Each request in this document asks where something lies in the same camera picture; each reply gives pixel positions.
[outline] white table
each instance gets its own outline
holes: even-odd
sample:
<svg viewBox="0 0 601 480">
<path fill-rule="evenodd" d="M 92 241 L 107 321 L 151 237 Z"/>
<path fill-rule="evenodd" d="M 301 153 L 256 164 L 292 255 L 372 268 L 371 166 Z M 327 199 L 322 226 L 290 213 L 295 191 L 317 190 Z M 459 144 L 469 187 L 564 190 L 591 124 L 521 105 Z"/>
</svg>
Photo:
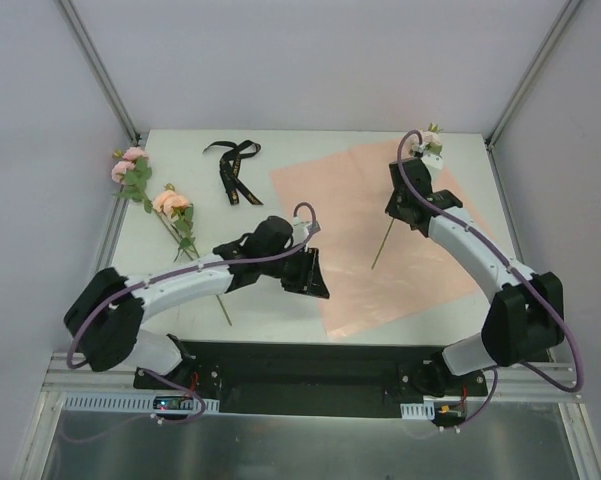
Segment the white table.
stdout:
<svg viewBox="0 0 601 480">
<path fill-rule="evenodd" d="M 270 170 L 318 159 L 355 145 L 399 138 L 401 132 L 152 130 L 146 145 L 153 166 L 147 193 L 155 196 L 167 182 L 195 203 L 196 245 L 201 254 L 244 232 L 269 215 L 285 217 L 270 181 Z M 513 255 L 513 245 L 491 166 L 480 135 L 442 134 L 445 168 L 450 169 L 475 204 L 501 248 Z M 244 198 L 230 206 L 218 175 L 224 150 L 202 155 L 217 140 L 240 143 L 251 139 L 263 150 L 243 162 L 240 179 L 262 200 L 253 207 Z M 125 274 L 170 268 L 176 250 L 160 222 L 142 207 L 129 205 L 113 257 Z M 277 280 L 261 278 L 256 285 L 222 297 L 233 326 L 227 323 L 215 297 L 181 305 L 154 317 L 143 328 L 173 333 L 181 339 L 325 343 L 317 300 L 281 290 Z M 339 342 L 360 344 L 446 345 L 480 330 L 488 303 L 480 291 L 424 312 L 361 332 Z"/>
</svg>

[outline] flower stem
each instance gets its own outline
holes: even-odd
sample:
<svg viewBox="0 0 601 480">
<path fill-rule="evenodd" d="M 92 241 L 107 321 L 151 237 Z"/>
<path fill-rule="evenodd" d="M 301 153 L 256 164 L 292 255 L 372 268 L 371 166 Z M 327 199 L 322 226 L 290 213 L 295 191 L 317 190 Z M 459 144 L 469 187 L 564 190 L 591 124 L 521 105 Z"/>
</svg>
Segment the flower stem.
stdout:
<svg viewBox="0 0 601 480">
<path fill-rule="evenodd" d="M 144 197 L 144 200 L 150 201 L 149 197 L 147 197 L 147 194 L 142 190 L 142 196 Z M 164 221 L 164 218 L 162 218 L 162 215 L 159 212 L 156 212 L 155 210 L 153 210 L 153 213 L 158 217 L 158 220 L 160 220 L 160 223 L 162 223 L 162 225 L 164 226 L 164 228 L 166 228 L 167 232 L 169 232 L 169 235 L 171 235 L 171 237 L 176 241 L 176 243 L 178 245 L 180 245 L 180 240 L 182 240 L 182 238 L 178 238 L 179 235 L 176 235 L 174 233 L 173 230 L 171 230 L 171 228 L 169 228 L 169 225 L 167 224 L 167 222 Z M 196 255 L 196 258 L 200 258 L 200 254 L 198 253 L 198 249 L 196 248 L 195 244 L 191 244 L 192 248 L 193 248 L 193 252 Z M 193 258 L 188 251 L 184 250 L 184 253 L 187 257 L 189 257 L 189 260 L 195 260 L 195 258 Z M 227 319 L 227 323 L 229 324 L 230 327 L 233 327 L 233 323 L 231 322 L 231 318 L 229 317 L 229 313 L 227 312 L 227 308 L 224 306 L 224 302 L 222 301 L 222 299 L 220 298 L 219 295 L 216 295 L 216 300 L 218 300 L 218 303 L 220 304 L 220 308 L 222 309 L 222 313 L 224 313 L 224 318 Z"/>
</svg>

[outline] pink paper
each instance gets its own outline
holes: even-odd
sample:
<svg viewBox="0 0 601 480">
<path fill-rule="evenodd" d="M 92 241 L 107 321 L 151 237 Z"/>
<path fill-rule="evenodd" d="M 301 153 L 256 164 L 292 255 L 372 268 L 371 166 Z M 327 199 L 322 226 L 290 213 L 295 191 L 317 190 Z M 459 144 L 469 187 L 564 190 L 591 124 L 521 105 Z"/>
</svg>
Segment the pink paper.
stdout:
<svg viewBox="0 0 601 480">
<path fill-rule="evenodd" d="M 322 273 L 331 292 L 321 309 L 332 338 L 427 310 L 478 288 L 443 248 L 397 221 L 371 270 L 390 222 L 384 213 L 393 190 L 388 164 L 397 146 L 398 140 L 361 145 L 271 172 L 289 215 L 300 201 L 310 202 L 317 211 L 322 230 L 312 245 L 320 248 Z M 485 228 L 448 169 L 434 188 L 454 192 Z"/>
</svg>

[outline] black ribbon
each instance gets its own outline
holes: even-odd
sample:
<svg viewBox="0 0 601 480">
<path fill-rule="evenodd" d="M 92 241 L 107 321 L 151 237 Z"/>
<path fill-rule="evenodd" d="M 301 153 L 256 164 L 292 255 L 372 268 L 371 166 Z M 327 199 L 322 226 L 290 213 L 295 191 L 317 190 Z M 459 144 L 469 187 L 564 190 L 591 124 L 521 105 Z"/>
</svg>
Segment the black ribbon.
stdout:
<svg viewBox="0 0 601 480">
<path fill-rule="evenodd" d="M 227 147 L 231 149 L 228 152 L 225 152 L 220 158 L 220 179 L 224 185 L 225 192 L 227 192 L 229 203 L 231 203 L 231 205 L 237 205 L 240 203 L 240 198 L 238 197 L 238 192 L 240 192 L 251 205 L 262 205 L 262 202 L 258 200 L 258 198 L 251 193 L 251 190 L 249 190 L 247 186 L 238 178 L 242 159 L 254 157 L 258 154 L 262 147 L 258 143 L 252 142 L 251 140 L 245 140 L 240 145 L 237 145 L 233 142 L 220 141 L 213 142 L 211 145 L 205 148 L 202 153 L 206 152 L 211 147 Z M 244 150 L 251 147 L 254 147 L 255 151 L 242 153 Z"/>
</svg>

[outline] white wall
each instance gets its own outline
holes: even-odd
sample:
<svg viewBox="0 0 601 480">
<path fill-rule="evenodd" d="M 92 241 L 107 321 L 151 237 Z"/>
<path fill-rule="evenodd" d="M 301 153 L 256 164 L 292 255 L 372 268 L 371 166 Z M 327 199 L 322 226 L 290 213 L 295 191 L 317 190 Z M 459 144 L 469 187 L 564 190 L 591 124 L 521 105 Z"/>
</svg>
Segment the white wall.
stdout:
<svg viewBox="0 0 601 480">
<path fill-rule="evenodd" d="M 601 0 L 584 2 L 495 159 L 525 259 L 563 280 L 601 443 Z"/>
<path fill-rule="evenodd" d="M 0 1 L 0 480 L 84 287 L 125 140 L 51 0 Z"/>
<path fill-rule="evenodd" d="M 487 134 L 565 0 L 76 0 L 138 128 Z"/>
</svg>

